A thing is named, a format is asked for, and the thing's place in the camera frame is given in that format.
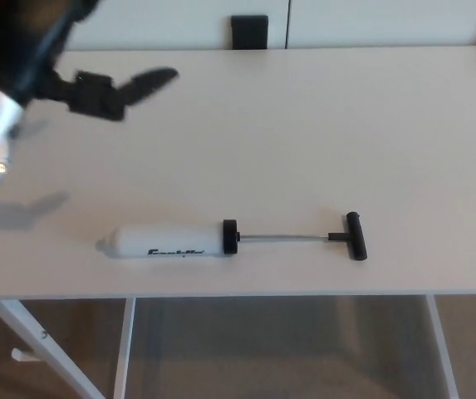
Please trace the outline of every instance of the table surface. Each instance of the table surface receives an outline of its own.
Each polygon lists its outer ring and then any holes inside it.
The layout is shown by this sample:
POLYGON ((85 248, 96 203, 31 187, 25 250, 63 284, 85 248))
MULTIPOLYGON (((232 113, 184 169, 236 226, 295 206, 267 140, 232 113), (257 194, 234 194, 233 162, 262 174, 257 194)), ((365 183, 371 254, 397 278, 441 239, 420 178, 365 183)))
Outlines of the table surface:
POLYGON ((73 52, 61 71, 181 78, 115 124, 32 106, 0 187, 0 297, 476 293, 476 47, 73 52), (237 219, 232 258, 110 259, 116 226, 237 219))

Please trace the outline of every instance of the white cabinet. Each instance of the white cabinet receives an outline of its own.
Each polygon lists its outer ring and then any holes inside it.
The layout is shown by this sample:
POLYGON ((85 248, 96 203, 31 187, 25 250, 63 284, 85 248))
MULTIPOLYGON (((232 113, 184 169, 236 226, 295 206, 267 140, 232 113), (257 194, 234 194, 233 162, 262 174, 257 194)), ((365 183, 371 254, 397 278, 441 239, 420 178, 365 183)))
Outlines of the white cabinet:
POLYGON ((229 48, 229 17, 269 16, 271 48, 284 47, 288 0, 103 0, 71 49, 229 48))
POLYGON ((292 0, 289 47, 475 43, 472 0, 292 0))

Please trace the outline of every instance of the black pump cap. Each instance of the black pump cap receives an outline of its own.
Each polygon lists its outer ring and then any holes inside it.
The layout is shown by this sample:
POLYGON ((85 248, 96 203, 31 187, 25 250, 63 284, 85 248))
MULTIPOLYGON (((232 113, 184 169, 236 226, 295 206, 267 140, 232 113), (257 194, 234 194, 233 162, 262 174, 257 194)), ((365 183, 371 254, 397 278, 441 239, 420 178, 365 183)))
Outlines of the black pump cap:
POLYGON ((223 221, 223 253, 235 255, 238 253, 238 222, 236 220, 223 221))

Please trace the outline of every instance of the white table leg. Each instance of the white table leg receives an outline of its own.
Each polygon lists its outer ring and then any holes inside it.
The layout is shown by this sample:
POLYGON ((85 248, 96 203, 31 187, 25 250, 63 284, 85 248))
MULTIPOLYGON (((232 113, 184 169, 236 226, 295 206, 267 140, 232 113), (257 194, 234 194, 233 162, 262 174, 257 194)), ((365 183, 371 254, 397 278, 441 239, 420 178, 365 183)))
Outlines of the white table leg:
POLYGON ((429 318, 434 329, 435 341, 439 349, 439 357, 441 368, 443 370, 446 387, 450 399, 459 399, 457 386, 455 385, 454 370, 452 362, 448 354, 448 347, 446 346, 446 338, 444 337, 443 324, 440 322, 439 309, 435 302, 434 295, 426 295, 426 303, 428 304, 429 318))
POLYGON ((0 318, 84 399, 105 399, 18 300, 0 300, 0 318))
POLYGON ((115 370, 114 399, 125 398, 127 373, 129 371, 130 342, 132 341, 132 324, 135 318, 136 298, 125 300, 123 328, 121 329, 120 352, 115 370))

